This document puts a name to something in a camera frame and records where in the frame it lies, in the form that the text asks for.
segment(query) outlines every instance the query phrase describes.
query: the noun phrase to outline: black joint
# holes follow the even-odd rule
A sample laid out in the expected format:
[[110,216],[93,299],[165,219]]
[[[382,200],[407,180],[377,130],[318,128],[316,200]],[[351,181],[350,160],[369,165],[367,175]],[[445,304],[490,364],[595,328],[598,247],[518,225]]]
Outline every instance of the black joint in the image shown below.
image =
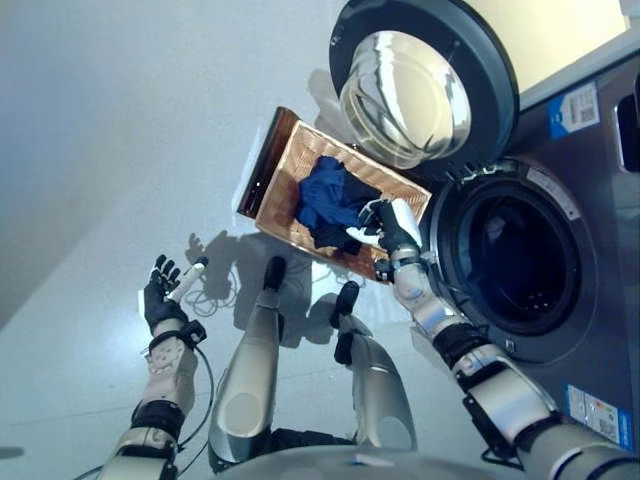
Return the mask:
[[494,375],[497,375],[498,373],[502,372],[506,368],[507,367],[503,363],[494,362],[487,365],[484,368],[481,368],[470,377],[466,377],[462,372],[458,372],[456,374],[456,380],[458,382],[458,385],[460,385],[460,388],[462,389],[462,391],[466,393],[469,391],[469,389],[484,382],[485,380],[488,380]]
[[138,407],[131,428],[158,428],[177,440],[183,423],[184,414],[178,405],[167,400],[154,400]]
[[174,449],[171,444],[167,444],[163,448],[146,447],[144,445],[126,445],[118,451],[118,455],[121,457],[164,458],[171,460],[174,456]]
[[524,452],[530,452],[536,439],[548,429],[565,423],[566,417],[558,412],[552,412],[547,418],[532,423],[521,431],[514,439],[514,445]]
[[388,260],[376,260],[374,264],[376,280],[393,283],[393,266]]
[[167,338],[176,337],[184,342],[184,344],[193,350],[198,343],[207,338],[207,331],[198,320],[192,320],[185,323],[179,331],[170,330],[163,332],[149,342],[149,352],[164,342]]
[[154,348],[156,348],[158,345],[164,342],[167,338],[173,338],[173,337],[179,337],[179,336],[180,336],[180,332],[176,330],[162,332],[160,335],[158,335],[157,337],[154,337],[153,340],[149,342],[149,353],[151,353]]
[[225,459],[220,458],[216,454],[215,450],[211,448],[211,445],[209,445],[209,465],[211,466],[213,473],[218,475],[219,473],[237,465],[237,463],[228,462]]
[[338,344],[333,358],[340,365],[351,365],[351,344],[353,343],[353,333],[343,333],[338,337]]
[[500,430],[493,424],[475,399],[471,395],[467,395],[464,400],[462,400],[462,403],[471,415],[471,420],[476,429],[480,432],[484,441],[487,442],[493,454],[503,460],[513,458],[516,453],[515,446],[510,445],[502,436]]
[[180,329],[179,338],[193,350],[197,344],[207,338],[207,331],[197,320],[192,320]]
[[433,346],[445,363],[452,368],[463,355],[490,343],[482,332],[469,323],[459,323],[445,328],[433,340]]

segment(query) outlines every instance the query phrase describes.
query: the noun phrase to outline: washing machine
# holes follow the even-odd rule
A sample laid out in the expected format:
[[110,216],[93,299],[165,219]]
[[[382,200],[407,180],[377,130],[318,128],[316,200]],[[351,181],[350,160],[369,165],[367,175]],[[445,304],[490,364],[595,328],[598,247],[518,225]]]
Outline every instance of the washing machine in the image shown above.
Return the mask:
[[352,0],[330,42],[357,143],[432,194],[434,292],[566,414],[640,443],[638,44],[521,108],[468,5]]

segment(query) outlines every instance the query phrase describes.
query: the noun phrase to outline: robot leg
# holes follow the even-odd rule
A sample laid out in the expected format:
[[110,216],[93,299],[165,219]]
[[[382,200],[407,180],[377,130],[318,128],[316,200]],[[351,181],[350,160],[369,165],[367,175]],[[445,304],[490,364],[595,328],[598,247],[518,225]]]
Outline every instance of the robot leg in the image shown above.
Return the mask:
[[278,370],[278,293],[286,264],[269,262],[264,289],[218,388],[209,463],[218,473],[263,453],[270,436]]
[[339,328],[336,361],[353,371],[353,407],[358,422],[355,442],[414,450],[415,427],[402,379],[389,354],[351,315],[357,295],[358,285],[348,282],[331,320]]

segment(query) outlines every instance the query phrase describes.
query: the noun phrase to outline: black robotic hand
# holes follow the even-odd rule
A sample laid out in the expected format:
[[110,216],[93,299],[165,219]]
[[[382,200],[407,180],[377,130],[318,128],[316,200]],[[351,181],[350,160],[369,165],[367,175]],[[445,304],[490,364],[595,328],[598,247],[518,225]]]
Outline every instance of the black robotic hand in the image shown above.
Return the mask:
[[180,269],[174,268],[174,265],[173,260],[167,261],[166,256],[160,255],[151,270],[149,283],[143,290],[144,318],[152,332],[159,322],[168,318],[175,318],[183,323],[189,320],[180,304],[167,298],[180,284]]

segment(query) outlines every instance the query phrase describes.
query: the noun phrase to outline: sticker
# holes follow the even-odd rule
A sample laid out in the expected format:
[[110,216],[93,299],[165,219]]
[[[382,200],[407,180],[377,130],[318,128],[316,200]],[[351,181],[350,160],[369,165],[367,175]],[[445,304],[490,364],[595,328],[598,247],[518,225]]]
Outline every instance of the sticker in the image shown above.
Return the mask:
[[622,448],[633,451],[631,414],[573,385],[564,387],[565,413]]
[[594,82],[554,98],[548,108],[551,138],[561,138],[600,122]]
[[553,198],[560,209],[564,212],[565,216],[571,221],[580,218],[580,212],[573,203],[569,195],[562,189],[562,187],[553,180],[551,177],[545,175],[540,170],[530,168],[527,172],[527,180],[531,183],[535,183]]

